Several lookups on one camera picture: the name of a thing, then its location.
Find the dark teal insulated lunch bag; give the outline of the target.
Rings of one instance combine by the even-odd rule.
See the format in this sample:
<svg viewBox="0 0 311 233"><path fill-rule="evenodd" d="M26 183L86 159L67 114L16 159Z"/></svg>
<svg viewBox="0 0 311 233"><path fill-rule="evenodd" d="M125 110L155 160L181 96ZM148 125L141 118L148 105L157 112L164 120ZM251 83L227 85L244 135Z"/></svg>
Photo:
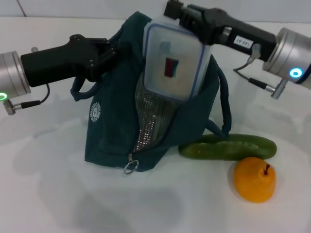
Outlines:
<svg viewBox="0 0 311 233"><path fill-rule="evenodd" d="M86 134L87 162L144 172L153 169L169 148L201 138L204 130L219 138L227 137L231 130L228 83L216 60L210 58L199 94L173 111L159 141L135 151L141 129L136 86L145 66L143 30L150 21L141 12L133 13L110 39L129 42L132 54L103 74L87 92L81 92L84 78L76 77L73 82L70 92L75 101L92 100Z"/></svg>

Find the clear blue-rimmed plastic food container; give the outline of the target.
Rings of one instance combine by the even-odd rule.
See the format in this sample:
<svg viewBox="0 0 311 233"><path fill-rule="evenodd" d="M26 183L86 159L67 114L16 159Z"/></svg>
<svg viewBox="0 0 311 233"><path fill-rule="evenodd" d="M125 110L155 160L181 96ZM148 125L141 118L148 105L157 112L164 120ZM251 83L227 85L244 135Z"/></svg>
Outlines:
<svg viewBox="0 0 311 233"><path fill-rule="evenodd" d="M186 102L201 89L211 56L202 44L177 21L154 18L144 28L146 61L142 86L167 100Z"/></svg>

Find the orange-yellow pear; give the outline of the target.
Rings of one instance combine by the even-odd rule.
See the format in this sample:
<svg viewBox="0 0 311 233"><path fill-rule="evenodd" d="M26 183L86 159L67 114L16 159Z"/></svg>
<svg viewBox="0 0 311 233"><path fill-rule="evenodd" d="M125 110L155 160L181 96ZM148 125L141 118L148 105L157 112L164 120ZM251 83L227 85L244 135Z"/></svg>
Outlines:
<svg viewBox="0 0 311 233"><path fill-rule="evenodd" d="M263 203L275 193L276 171L260 158L247 157L235 166L233 182L242 198L253 203Z"/></svg>

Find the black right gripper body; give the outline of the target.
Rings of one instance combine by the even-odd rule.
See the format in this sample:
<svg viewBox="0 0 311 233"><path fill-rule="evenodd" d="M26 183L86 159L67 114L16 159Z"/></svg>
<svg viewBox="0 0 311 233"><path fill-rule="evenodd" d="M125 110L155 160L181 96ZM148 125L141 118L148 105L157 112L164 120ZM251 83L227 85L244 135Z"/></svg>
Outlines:
<svg viewBox="0 0 311 233"><path fill-rule="evenodd" d="M207 9L202 13L204 29L202 42L207 45L224 45L250 55L252 46L261 45L260 57L267 61L276 47L272 33L236 20L221 9Z"/></svg>

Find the green cucumber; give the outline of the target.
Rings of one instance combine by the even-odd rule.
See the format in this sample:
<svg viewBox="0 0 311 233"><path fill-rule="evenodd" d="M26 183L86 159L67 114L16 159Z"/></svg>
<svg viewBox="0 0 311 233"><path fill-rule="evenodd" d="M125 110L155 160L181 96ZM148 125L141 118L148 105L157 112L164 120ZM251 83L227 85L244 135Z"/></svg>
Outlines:
<svg viewBox="0 0 311 233"><path fill-rule="evenodd" d="M205 134L193 142L180 145L178 152L195 160L238 161L247 157L266 160L276 155L277 146L274 141L256 135L234 133L222 139Z"/></svg>

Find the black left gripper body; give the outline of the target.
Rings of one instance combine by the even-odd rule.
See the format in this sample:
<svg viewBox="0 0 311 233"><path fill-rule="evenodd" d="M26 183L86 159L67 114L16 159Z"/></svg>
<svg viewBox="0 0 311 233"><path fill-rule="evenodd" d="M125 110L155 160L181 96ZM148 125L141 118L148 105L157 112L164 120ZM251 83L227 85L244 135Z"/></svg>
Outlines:
<svg viewBox="0 0 311 233"><path fill-rule="evenodd" d="M31 87L82 77L91 82L98 64L98 49L82 35L73 35L65 45L24 54L20 57Z"/></svg>

